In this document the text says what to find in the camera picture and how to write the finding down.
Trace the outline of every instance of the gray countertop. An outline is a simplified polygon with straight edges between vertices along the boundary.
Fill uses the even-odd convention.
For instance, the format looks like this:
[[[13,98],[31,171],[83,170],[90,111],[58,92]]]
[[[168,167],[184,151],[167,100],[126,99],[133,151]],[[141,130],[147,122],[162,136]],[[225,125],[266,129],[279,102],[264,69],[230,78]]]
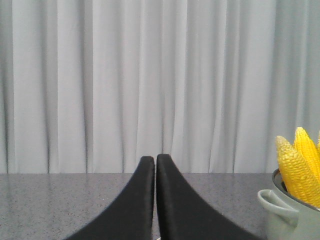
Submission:
[[[106,208],[131,175],[0,174],[0,239],[63,240]],[[266,239],[267,212],[259,205],[257,192],[272,187],[271,174],[183,175],[216,210]],[[153,239],[159,237],[157,214],[152,232]]]

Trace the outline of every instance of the table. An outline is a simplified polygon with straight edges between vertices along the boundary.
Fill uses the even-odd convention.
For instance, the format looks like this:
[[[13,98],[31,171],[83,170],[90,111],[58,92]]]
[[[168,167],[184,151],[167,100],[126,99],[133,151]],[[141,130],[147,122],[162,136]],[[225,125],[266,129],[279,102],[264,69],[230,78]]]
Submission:
[[[0,239],[63,240],[106,208],[131,175],[0,174]],[[183,175],[216,210],[256,236],[266,239],[264,227],[267,212],[260,206],[257,192],[272,187],[271,174]],[[152,234],[153,239],[159,237],[156,213]]]

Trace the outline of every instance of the pot rim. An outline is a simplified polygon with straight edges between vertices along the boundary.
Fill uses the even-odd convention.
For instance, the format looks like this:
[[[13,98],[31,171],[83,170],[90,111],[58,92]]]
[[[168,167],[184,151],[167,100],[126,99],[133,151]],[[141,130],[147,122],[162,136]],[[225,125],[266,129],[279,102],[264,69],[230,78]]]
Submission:
[[[281,182],[276,182],[276,179],[275,179],[275,178],[276,178],[276,176],[277,176],[278,174],[281,176],[281,173],[280,173],[279,168],[277,168],[276,170],[274,170],[274,172],[273,172],[273,174],[272,174],[272,182],[273,182],[273,184],[275,185],[275,187],[276,187],[280,192],[282,192],[283,194],[285,194],[285,195],[288,196],[289,198],[295,200],[296,202],[298,202],[298,203],[300,203],[300,204],[302,204],[302,205],[304,205],[304,206],[306,206],[306,207],[308,207],[308,208],[310,208],[310,209],[312,209],[312,210],[316,210],[316,211],[320,212],[320,209],[319,209],[319,208],[316,208],[315,206],[312,206],[312,205],[310,205],[310,204],[308,204],[308,203],[306,203],[306,202],[304,202],[304,201],[296,198],[295,196],[291,195],[290,193],[288,193],[287,190],[284,189],[283,186],[281,185],[281,182],[283,182],[282,177],[281,177]]]

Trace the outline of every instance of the pot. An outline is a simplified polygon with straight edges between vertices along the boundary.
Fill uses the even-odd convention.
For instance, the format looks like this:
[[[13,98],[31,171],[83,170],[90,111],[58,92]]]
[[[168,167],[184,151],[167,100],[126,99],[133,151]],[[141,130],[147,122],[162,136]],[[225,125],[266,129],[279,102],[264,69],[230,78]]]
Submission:
[[[287,192],[279,169],[272,174],[273,189],[258,192],[258,200],[269,211],[268,240],[320,240],[320,209]]]

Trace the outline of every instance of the black foam pad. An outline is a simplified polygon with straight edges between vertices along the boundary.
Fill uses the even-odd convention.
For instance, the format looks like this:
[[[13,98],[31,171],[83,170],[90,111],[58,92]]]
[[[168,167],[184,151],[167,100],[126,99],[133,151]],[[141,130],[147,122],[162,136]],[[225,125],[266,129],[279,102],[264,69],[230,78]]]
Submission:
[[[155,163],[143,156],[119,196],[97,218],[67,240],[150,240]]]
[[[168,154],[157,157],[156,205],[161,240],[258,240],[206,203]]]

